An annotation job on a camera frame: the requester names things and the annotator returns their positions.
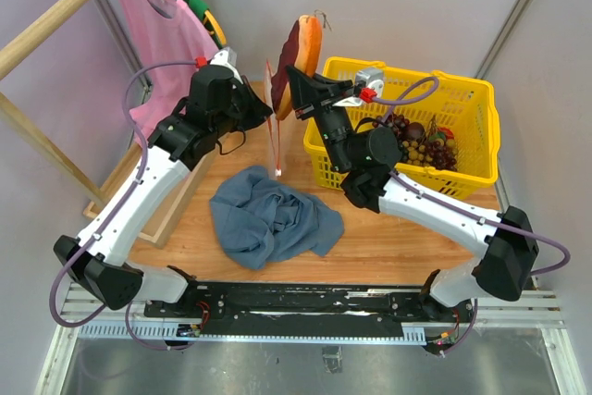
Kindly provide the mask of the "clear zip bag orange seal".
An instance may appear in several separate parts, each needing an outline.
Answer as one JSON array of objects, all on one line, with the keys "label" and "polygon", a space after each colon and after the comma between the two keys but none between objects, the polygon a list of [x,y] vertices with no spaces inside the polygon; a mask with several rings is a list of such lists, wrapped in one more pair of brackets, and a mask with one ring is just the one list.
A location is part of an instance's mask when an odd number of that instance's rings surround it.
[{"label": "clear zip bag orange seal", "polygon": [[269,142],[271,147],[271,167],[270,172],[275,176],[275,170],[282,170],[282,158],[281,158],[281,136],[280,136],[280,122],[284,120],[292,110],[291,98],[290,98],[290,87],[288,84],[285,85],[282,94],[279,96],[278,101],[273,101],[272,94],[272,78],[275,75],[268,60],[265,62],[264,71],[264,99],[267,105],[272,108],[272,115],[267,119]]}]

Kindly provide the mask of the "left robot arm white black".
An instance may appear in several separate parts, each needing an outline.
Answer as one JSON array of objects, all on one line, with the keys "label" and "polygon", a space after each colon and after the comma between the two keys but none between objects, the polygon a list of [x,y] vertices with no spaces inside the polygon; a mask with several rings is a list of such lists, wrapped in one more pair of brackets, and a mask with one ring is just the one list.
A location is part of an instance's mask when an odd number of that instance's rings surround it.
[{"label": "left robot arm white black", "polygon": [[105,308],[118,310],[142,295],[166,302],[175,315],[191,315],[198,294],[172,268],[151,271],[130,265],[133,243],[169,193],[220,149],[221,138],[245,133],[270,116],[245,77],[229,63],[210,62],[192,74],[190,90],[142,139],[142,155],[135,170],[94,219],[77,236],[61,236],[54,253],[70,276]]}]

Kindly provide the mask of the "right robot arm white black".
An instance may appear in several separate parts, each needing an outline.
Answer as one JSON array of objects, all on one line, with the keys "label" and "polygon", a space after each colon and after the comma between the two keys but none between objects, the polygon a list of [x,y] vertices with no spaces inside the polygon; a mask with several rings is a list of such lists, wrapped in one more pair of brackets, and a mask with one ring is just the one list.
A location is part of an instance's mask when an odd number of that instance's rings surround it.
[{"label": "right robot arm white black", "polygon": [[396,171],[402,159],[393,126],[379,120],[357,130],[348,108],[382,103],[384,72],[364,68],[353,80],[331,80],[287,68],[292,107],[301,120],[311,118],[320,132],[332,171],[358,208],[398,216],[461,244],[473,259],[452,269],[432,272],[420,295],[421,314],[438,321],[452,307],[473,298],[518,301],[539,252],[526,213],[509,207],[500,214],[411,182]]}]

